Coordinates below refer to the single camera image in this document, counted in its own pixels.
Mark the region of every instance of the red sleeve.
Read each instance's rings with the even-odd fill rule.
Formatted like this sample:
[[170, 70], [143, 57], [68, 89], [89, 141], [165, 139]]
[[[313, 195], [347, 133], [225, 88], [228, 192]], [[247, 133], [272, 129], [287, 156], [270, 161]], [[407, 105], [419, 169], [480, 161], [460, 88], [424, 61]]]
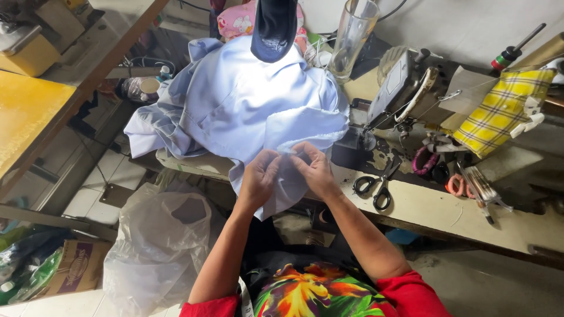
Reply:
[[451, 317], [431, 286], [416, 271], [398, 278], [378, 280], [378, 291], [395, 307], [400, 317]]
[[185, 303], [178, 317], [233, 317], [239, 303], [239, 295], [198, 304]]

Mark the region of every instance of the black-handled scissors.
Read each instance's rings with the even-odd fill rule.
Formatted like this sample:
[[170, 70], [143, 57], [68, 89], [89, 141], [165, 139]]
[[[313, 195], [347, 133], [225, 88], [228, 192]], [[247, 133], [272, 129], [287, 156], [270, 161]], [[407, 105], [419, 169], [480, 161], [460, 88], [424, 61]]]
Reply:
[[[386, 166], [386, 169], [384, 170], [384, 173], [382, 174], [382, 176], [380, 176], [380, 180], [382, 180], [382, 185], [380, 186], [380, 189], [378, 189], [378, 192], [376, 192], [376, 195], [374, 195], [374, 200], [372, 201], [372, 205], [377, 210], [384, 210], [384, 209], [386, 209], [390, 206], [391, 194], [390, 194], [390, 191], [386, 187], [386, 180], [388, 178], [390, 178], [390, 176], [395, 172], [396, 169], [398, 169], [400, 164], [401, 164], [401, 162], [394, 165], [394, 160], [392, 160]], [[362, 186], [364, 182], [367, 182], [368, 184], [363, 189], [360, 189], [360, 186]], [[376, 178], [374, 178], [372, 176], [362, 176], [362, 177], [359, 177], [355, 180], [352, 188], [354, 189], [354, 191], [357, 194], [364, 194], [364, 193], [367, 193], [370, 190], [370, 188], [372, 186], [374, 186], [374, 184], [376, 184]], [[381, 196], [386, 197], [386, 203], [384, 204], [384, 206], [378, 205], [378, 199]]]

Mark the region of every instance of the machine knob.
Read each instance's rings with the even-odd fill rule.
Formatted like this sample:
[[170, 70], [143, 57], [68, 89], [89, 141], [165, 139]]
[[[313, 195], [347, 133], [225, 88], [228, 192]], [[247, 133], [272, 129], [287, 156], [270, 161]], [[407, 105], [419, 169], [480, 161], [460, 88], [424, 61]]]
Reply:
[[415, 57], [415, 63], [419, 64], [431, 55], [431, 51], [428, 49], [419, 49], [417, 52], [417, 57]]

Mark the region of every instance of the white plastic bag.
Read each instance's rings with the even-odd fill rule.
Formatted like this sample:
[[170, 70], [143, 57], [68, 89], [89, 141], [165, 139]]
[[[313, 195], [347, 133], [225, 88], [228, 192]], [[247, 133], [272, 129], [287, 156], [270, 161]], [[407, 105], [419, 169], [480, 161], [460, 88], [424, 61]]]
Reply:
[[149, 183], [127, 200], [103, 278], [122, 317], [150, 316], [188, 299], [210, 249], [211, 216], [201, 194], [159, 193]]

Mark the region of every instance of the clear drinking glass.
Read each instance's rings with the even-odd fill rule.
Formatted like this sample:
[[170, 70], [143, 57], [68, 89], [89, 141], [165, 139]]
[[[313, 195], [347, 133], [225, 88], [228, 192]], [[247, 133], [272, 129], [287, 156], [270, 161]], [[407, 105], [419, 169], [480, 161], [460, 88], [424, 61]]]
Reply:
[[337, 42], [329, 62], [329, 71], [339, 84], [349, 80], [353, 65], [372, 32], [380, 15], [380, 9], [372, 0], [348, 0], [345, 3]]

